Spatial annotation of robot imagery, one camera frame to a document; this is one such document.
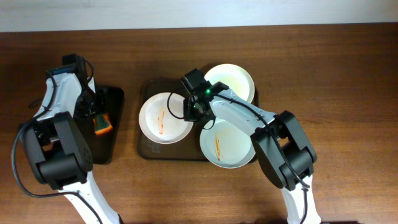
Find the white plate with stain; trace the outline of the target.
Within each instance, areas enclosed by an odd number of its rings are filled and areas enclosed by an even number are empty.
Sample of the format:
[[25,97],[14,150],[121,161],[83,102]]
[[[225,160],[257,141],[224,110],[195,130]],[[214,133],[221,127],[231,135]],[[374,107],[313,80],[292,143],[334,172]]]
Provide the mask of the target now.
[[186,137],[193,127],[193,122],[172,116],[183,116],[184,97],[170,92],[158,93],[150,97],[141,107],[139,126],[144,135],[159,144],[172,144]]

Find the light green plate with stain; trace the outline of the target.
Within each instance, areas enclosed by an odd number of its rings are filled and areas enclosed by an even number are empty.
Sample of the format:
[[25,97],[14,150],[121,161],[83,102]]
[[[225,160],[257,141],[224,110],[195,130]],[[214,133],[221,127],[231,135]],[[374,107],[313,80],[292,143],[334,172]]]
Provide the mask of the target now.
[[245,166],[255,156],[250,137],[218,118],[204,125],[200,133],[200,148],[212,164],[225,169]]

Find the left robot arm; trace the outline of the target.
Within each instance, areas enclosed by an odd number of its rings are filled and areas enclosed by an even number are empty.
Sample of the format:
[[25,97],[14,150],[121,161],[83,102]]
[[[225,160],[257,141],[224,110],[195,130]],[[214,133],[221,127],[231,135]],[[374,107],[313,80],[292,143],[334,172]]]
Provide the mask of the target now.
[[41,184],[64,196],[85,223],[122,223],[99,190],[93,176],[93,157],[73,115],[78,97],[89,86],[72,68],[46,71],[44,100],[38,112],[19,128],[30,168]]

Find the orange green sponge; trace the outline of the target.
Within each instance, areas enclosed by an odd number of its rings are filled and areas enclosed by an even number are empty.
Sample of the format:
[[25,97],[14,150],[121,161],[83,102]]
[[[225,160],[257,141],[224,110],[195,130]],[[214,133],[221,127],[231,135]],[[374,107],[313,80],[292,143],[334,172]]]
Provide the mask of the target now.
[[113,130],[113,126],[111,124],[108,113],[97,114],[93,118],[93,123],[94,123],[95,134],[97,136],[104,135]]

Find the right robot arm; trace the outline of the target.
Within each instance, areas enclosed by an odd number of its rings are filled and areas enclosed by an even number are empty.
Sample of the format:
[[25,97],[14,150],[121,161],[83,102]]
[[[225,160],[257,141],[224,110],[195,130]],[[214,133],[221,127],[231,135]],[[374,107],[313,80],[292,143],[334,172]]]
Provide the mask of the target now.
[[288,223],[321,223],[312,193],[317,155],[298,119],[271,113],[241,99],[224,83],[183,82],[186,121],[223,119],[247,134],[268,180],[282,192]]

